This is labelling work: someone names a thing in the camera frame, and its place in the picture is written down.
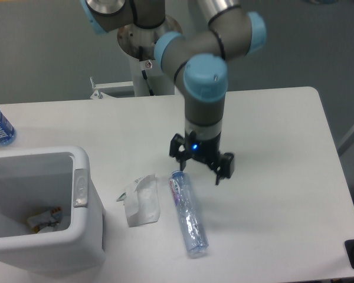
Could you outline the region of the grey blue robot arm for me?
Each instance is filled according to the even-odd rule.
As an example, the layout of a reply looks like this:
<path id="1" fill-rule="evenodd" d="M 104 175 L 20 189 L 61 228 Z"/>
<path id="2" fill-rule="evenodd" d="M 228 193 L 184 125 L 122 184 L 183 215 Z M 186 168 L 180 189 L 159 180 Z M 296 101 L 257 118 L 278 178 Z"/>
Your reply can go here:
<path id="1" fill-rule="evenodd" d="M 98 34 L 129 29 L 130 54 L 154 60 L 185 99 L 185 133 L 171 140 L 169 154 L 184 169 L 190 159 L 207 165 L 217 180 L 229 179 L 234 154 L 219 142 L 228 90 L 227 62 L 262 48 L 267 40 L 260 14 L 238 1 L 199 1 L 208 29 L 192 38 L 171 31 L 164 1 L 81 1 Z"/>

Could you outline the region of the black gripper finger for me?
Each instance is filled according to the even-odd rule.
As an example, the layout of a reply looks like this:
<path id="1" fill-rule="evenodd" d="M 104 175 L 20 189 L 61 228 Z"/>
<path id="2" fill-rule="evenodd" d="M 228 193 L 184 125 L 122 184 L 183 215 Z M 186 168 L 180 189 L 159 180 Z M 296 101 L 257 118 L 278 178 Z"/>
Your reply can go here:
<path id="1" fill-rule="evenodd" d="M 213 161 L 209 162 L 209 168 L 215 172 L 215 184 L 219 185 L 223 179 L 230 179 L 235 168 L 235 155 L 231 152 L 218 153 Z"/>
<path id="2" fill-rule="evenodd" d="M 192 158 L 191 153 L 185 146 L 185 138 L 176 133 L 170 142 L 169 156 L 175 158 L 179 163 L 180 171 L 184 171 L 186 162 Z"/>

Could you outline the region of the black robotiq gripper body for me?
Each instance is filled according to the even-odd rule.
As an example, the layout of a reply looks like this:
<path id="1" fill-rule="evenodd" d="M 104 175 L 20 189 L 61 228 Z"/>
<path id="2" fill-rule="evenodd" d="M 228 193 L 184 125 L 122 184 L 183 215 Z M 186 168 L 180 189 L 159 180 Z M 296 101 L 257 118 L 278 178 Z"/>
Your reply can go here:
<path id="1" fill-rule="evenodd" d="M 219 133 L 212 139 L 202 140 L 195 136 L 193 138 L 185 132 L 184 152 L 181 160 L 187 161 L 193 159 L 204 164 L 218 164 L 219 161 L 219 143 L 221 134 Z"/>

